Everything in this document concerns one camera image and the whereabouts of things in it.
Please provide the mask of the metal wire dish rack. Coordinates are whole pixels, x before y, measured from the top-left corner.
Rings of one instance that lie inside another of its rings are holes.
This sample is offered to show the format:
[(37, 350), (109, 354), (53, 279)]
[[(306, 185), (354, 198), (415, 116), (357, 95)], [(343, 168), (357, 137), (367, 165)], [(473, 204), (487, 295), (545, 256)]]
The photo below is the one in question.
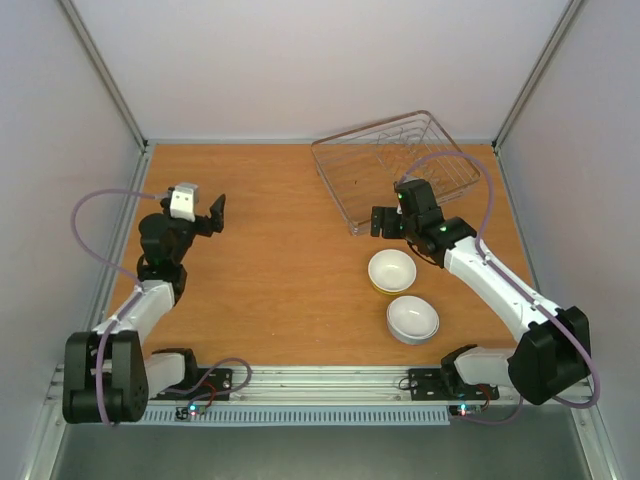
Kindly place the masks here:
[(374, 206), (396, 201), (393, 185), (418, 160), (437, 153), (409, 177), (427, 180), (442, 204), (457, 199), (480, 180), (481, 173), (426, 110), (389, 117), (317, 140), (311, 144), (316, 170), (350, 233), (370, 231)]

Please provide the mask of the lime green bowl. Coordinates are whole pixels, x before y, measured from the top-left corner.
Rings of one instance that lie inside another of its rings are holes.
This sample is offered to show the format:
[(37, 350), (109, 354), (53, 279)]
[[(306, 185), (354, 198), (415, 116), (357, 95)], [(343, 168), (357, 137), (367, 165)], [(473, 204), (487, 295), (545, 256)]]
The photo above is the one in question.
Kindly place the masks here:
[(374, 288), (377, 292), (380, 292), (381, 294), (384, 295), (388, 295), (388, 296), (398, 296), (398, 295), (402, 295), (405, 292), (407, 292), (408, 288), (401, 288), (401, 289), (386, 289), (381, 287), (380, 285), (376, 284), (375, 282), (371, 282), (371, 286), (372, 288)]

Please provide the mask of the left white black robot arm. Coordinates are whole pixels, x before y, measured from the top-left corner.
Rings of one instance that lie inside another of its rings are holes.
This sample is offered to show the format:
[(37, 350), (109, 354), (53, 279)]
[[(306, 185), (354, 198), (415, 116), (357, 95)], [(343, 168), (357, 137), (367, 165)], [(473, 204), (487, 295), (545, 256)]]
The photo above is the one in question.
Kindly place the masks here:
[(160, 211), (138, 224), (142, 254), (130, 275), (131, 295), (106, 321), (66, 342), (62, 412), (70, 424), (136, 422), (158, 394), (189, 398), (200, 389), (202, 375), (191, 349), (161, 349), (144, 357), (142, 346), (185, 291), (183, 259), (194, 239), (223, 231), (226, 197), (220, 195), (206, 215), (195, 211), (194, 184), (178, 184), (156, 199)]

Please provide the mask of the orange bowl white inside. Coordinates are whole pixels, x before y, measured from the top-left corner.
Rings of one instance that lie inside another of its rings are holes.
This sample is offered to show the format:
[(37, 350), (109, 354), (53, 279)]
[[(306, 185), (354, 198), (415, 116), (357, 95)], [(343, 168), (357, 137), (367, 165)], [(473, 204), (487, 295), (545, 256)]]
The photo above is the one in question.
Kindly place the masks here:
[(374, 254), (367, 272), (371, 282), (386, 289), (409, 288), (417, 277), (415, 262), (397, 249), (384, 249)]

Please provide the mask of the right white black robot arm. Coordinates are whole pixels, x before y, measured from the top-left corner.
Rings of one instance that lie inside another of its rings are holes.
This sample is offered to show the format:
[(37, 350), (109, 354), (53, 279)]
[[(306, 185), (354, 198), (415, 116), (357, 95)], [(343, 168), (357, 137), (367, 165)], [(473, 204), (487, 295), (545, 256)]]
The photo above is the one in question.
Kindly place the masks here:
[(513, 349), (461, 347), (441, 361), (441, 383), (453, 396), (475, 385), (515, 389), (533, 405), (597, 376), (591, 358), (589, 321), (577, 307), (561, 308), (506, 267), (480, 232), (459, 217), (445, 218), (431, 185), (420, 179), (394, 188), (396, 206), (371, 210), (371, 234), (402, 239), (466, 284), (502, 320)]

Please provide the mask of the white ceramic bowl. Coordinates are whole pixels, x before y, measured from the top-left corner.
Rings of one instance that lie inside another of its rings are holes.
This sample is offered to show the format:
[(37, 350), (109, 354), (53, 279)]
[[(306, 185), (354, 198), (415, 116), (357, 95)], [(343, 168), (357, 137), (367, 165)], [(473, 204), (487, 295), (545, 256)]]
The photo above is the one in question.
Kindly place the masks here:
[(387, 322), (400, 323), (417, 323), (438, 322), (439, 315), (437, 311), (425, 300), (411, 295), (400, 296), (393, 300), (386, 312)]

